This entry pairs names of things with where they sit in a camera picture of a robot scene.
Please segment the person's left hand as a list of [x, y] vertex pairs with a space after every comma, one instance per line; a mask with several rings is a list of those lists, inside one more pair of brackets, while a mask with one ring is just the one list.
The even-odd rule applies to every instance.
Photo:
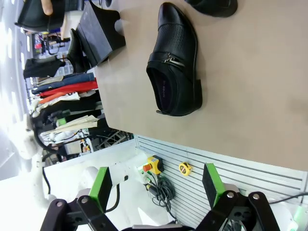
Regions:
[[41, 4], [42, 4], [43, 12], [48, 16], [52, 15], [53, 7], [52, 7], [51, 0], [41, 0]]

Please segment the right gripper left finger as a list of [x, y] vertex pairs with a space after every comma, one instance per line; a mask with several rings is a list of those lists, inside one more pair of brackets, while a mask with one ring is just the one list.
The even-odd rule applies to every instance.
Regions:
[[100, 168], [88, 195], [75, 198], [70, 203], [64, 199], [50, 203], [40, 229], [76, 231], [78, 226], [88, 225], [92, 231], [116, 231], [117, 228], [106, 216], [112, 186], [109, 168]]

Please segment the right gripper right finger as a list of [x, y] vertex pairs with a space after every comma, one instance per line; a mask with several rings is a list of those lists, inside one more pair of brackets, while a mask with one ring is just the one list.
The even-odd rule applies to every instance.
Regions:
[[279, 225], [265, 194], [252, 192], [248, 196], [227, 190], [214, 164], [204, 164], [202, 183], [211, 210], [197, 231], [279, 231]]

